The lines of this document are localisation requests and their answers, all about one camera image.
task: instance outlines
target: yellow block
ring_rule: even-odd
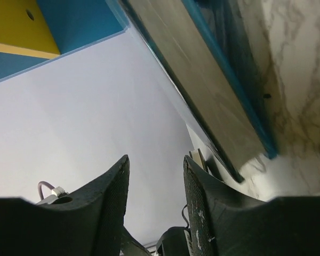
[[[0,52],[46,59],[60,55],[36,0],[0,0]]]

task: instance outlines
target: white surface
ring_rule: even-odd
[[[193,146],[141,50],[124,33],[0,83],[0,196],[37,202],[40,180],[73,191],[129,154],[126,228],[147,244],[185,224]]]

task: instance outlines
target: beige panel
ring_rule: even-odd
[[[181,1],[129,1],[235,168],[265,152]]]

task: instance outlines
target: blue surface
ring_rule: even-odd
[[[46,60],[0,52],[0,79],[21,72]]]
[[[235,72],[231,68],[227,58],[225,57],[222,49],[219,47],[214,35],[212,34],[209,26],[207,25],[202,13],[200,12],[197,3],[193,0],[182,0],[196,27],[198,28],[201,36],[204,38],[207,46],[213,54],[216,62],[223,71],[230,86],[233,88],[240,103],[242,104],[252,126],[254,127],[258,137],[260,138],[264,148],[267,151],[267,157],[272,159],[277,156],[277,149],[274,141],[264,125],[261,123],[259,116],[254,111],[249,98],[247,97],[242,85],[240,84]]]
[[[123,30],[105,0],[38,0],[61,54]]]

